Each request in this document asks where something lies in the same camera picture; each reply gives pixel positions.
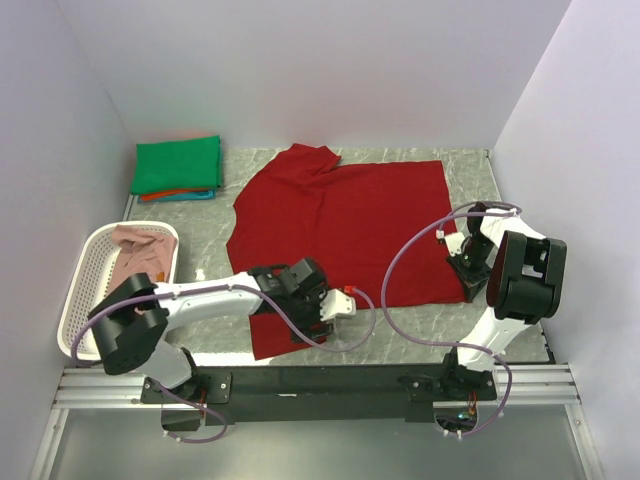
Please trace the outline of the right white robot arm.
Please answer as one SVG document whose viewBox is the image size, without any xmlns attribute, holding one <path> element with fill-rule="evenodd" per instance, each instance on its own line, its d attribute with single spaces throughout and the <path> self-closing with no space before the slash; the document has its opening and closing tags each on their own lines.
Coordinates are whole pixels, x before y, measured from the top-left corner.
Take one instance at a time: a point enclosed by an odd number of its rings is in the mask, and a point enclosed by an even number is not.
<svg viewBox="0 0 640 480">
<path fill-rule="evenodd" d="M 437 386 L 460 399 L 489 387 L 497 355 L 522 332 L 558 310 L 567 245 L 529 227 L 521 209 L 504 202 L 467 203 L 466 235 L 436 238 L 447 246 L 447 262 L 463 287 L 467 302 L 484 292 L 487 308 L 471 332 L 445 355 Z"/>
</svg>

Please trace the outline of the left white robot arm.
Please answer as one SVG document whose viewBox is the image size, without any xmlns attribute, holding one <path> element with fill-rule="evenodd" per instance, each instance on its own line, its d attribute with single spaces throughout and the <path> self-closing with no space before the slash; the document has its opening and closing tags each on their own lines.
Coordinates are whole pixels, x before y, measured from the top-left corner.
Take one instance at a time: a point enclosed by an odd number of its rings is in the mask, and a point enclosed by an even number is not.
<svg viewBox="0 0 640 480">
<path fill-rule="evenodd" d="M 186 402 L 206 388 L 192 355 L 170 345 L 168 332 L 217 317 L 283 312 L 295 339 L 315 341 L 331 333 L 328 323 L 345 304 L 340 294 L 311 258 L 183 284 L 137 273 L 91 311 L 90 330 L 106 374 L 141 372 L 153 387 Z"/>
</svg>

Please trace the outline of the red t shirt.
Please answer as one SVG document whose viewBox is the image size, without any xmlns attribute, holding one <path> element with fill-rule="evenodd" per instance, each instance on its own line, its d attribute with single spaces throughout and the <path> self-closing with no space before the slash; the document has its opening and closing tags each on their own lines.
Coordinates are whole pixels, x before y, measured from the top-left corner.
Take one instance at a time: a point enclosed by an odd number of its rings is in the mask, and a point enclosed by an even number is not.
<svg viewBox="0 0 640 480">
<path fill-rule="evenodd" d="M 451 210 L 440 161 L 339 166 L 327 147 L 293 144 L 254 175 L 234 202 L 226 247 L 234 273 L 314 259 L 331 287 L 358 287 L 380 307 L 386 270 L 417 232 Z M 435 234 L 396 264 L 388 307 L 455 304 L 462 286 Z M 256 360 L 309 348 L 277 314 L 249 317 Z"/>
</svg>

